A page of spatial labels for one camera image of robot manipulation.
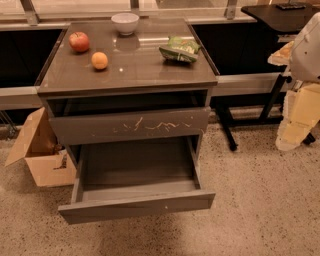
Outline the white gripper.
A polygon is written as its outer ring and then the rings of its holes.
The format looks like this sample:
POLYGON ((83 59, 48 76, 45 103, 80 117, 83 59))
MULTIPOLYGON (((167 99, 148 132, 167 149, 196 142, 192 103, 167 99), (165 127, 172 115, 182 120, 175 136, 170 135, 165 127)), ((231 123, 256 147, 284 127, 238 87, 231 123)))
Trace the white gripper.
MULTIPOLYGON (((293 41, 268 57, 268 63, 288 65, 293 41)), ((320 120, 320 85, 305 83, 297 92, 288 91, 283 103, 283 119, 277 131, 276 147, 281 151, 297 148, 320 120)))

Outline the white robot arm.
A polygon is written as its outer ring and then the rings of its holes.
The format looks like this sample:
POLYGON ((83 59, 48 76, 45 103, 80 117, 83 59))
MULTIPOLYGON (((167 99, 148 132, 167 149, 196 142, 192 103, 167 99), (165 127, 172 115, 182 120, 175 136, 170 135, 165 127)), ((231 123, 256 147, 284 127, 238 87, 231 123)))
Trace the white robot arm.
POLYGON ((295 39, 271 54, 272 65, 286 65, 291 77, 301 81, 284 99, 283 120, 276 139, 282 151, 297 148, 320 121, 320 13, 317 12, 295 39))

